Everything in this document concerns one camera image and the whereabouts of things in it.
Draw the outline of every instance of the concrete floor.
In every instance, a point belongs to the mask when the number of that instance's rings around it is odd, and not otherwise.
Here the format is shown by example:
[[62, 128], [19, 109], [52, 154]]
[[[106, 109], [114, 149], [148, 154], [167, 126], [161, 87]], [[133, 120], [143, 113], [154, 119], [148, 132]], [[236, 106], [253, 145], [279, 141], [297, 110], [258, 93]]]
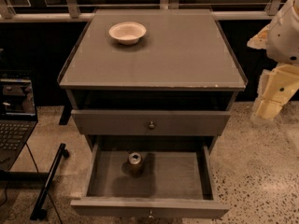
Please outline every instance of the concrete floor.
[[[265, 125], [250, 121], [252, 103], [235, 103], [232, 116], [211, 154], [211, 167], [219, 199], [231, 210], [220, 220], [168, 218], [119, 218], [79, 216], [70, 206], [82, 192], [91, 151], [71, 119], [59, 126], [61, 107], [38, 108], [39, 122], [28, 145], [39, 171], [47, 172], [61, 143], [69, 159], [63, 159], [50, 189], [63, 223], [299, 223], [299, 103], [289, 103], [276, 120]], [[34, 171], [25, 147], [14, 171]], [[0, 203], [4, 190], [0, 189]], [[0, 223], [59, 223], [49, 200], [44, 220], [30, 221], [39, 189], [8, 187], [7, 203], [0, 207]]]

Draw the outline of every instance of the white bowl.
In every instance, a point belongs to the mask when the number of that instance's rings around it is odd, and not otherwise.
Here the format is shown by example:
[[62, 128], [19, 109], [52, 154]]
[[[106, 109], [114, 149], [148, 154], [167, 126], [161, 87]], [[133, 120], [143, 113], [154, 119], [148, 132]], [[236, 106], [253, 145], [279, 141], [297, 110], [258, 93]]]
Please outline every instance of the white bowl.
[[109, 30], [111, 37], [117, 39], [123, 45], [133, 45], [140, 37], [147, 32], [147, 29], [137, 22], [122, 22], [112, 26]]

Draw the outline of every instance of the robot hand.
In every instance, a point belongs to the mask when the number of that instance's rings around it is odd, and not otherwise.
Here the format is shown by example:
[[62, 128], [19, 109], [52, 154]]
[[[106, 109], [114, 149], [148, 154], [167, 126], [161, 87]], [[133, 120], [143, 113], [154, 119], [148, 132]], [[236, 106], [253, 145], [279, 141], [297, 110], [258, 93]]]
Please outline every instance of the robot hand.
[[273, 120], [299, 89], [299, 0], [288, 0], [248, 46], [266, 49], [278, 66], [264, 70], [253, 106], [253, 118]]

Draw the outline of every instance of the laptop keyboard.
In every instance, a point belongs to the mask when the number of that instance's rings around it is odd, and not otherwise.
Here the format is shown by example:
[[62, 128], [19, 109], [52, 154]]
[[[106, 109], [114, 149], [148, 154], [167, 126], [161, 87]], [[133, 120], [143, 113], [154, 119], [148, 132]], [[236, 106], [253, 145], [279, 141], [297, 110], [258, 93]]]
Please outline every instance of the laptop keyboard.
[[17, 150], [28, 130], [28, 124], [0, 123], [0, 150]]

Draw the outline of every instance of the gray tabletop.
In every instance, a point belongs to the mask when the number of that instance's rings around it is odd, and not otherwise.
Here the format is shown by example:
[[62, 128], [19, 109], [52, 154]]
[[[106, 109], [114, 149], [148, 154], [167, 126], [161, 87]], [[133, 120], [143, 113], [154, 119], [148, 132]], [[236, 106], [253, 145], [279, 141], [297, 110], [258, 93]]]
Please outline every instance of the gray tabletop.
[[[135, 21], [147, 28], [124, 46], [108, 30]], [[209, 10], [98, 10], [60, 85], [66, 89], [233, 89], [246, 79]]]

